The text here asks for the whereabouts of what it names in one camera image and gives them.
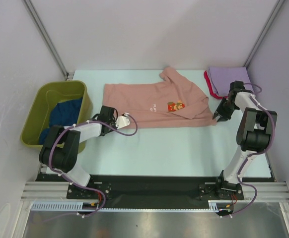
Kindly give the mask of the pink printed t shirt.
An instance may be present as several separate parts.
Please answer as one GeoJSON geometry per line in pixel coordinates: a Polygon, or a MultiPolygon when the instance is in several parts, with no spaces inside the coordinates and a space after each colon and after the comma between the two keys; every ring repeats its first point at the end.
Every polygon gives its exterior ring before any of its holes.
{"type": "Polygon", "coordinates": [[[209,98],[195,83],[167,67],[161,82],[105,84],[103,105],[129,113],[130,128],[201,127],[216,125],[209,98]]]}

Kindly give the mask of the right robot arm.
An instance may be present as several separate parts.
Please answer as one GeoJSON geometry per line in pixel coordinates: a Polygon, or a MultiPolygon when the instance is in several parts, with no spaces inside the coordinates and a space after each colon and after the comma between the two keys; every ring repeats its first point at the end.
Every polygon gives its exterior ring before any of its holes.
{"type": "Polygon", "coordinates": [[[236,152],[216,181],[215,194],[220,199],[239,190],[246,170],[257,156],[269,150],[275,136],[277,113],[263,107],[242,81],[230,83],[228,96],[221,100],[213,118],[228,121],[236,110],[243,116],[236,134],[236,152]]]}

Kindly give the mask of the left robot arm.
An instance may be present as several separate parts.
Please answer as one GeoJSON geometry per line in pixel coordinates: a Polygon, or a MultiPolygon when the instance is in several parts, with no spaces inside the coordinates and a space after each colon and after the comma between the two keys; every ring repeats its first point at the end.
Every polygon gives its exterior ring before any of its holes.
{"type": "Polygon", "coordinates": [[[70,182],[78,184],[78,192],[84,198],[95,194],[90,174],[77,162],[79,146],[85,141],[117,129],[118,111],[102,106],[100,113],[91,119],[71,126],[54,125],[50,129],[39,154],[39,161],[70,182]]]}

